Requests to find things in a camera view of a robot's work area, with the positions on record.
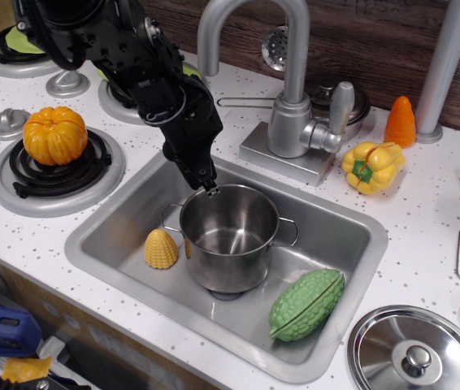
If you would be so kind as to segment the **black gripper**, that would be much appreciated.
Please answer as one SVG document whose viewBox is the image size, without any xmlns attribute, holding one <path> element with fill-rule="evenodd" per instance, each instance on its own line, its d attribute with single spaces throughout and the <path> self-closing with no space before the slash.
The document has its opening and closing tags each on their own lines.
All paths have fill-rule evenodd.
<svg viewBox="0 0 460 390">
<path fill-rule="evenodd" d="M 186 76 L 180 86 L 182 105 L 174 110 L 149 114 L 148 124 L 160 128 L 163 154 L 174 162 L 192 189 L 204 188 L 211 199 L 220 194 L 211 146 L 223 130 L 209 89 L 196 76 Z"/>
</svg>

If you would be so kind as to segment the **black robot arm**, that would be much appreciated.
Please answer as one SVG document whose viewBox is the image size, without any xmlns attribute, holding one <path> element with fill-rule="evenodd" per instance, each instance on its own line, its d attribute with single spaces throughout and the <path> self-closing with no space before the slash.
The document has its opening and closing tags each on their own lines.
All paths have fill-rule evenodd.
<svg viewBox="0 0 460 390">
<path fill-rule="evenodd" d="M 210 149 L 223 125 L 209 89 L 138 1 L 15 1 L 18 29 L 64 70 L 90 61 L 164 135 L 192 189 L 219 193 Z"/>
</svg>

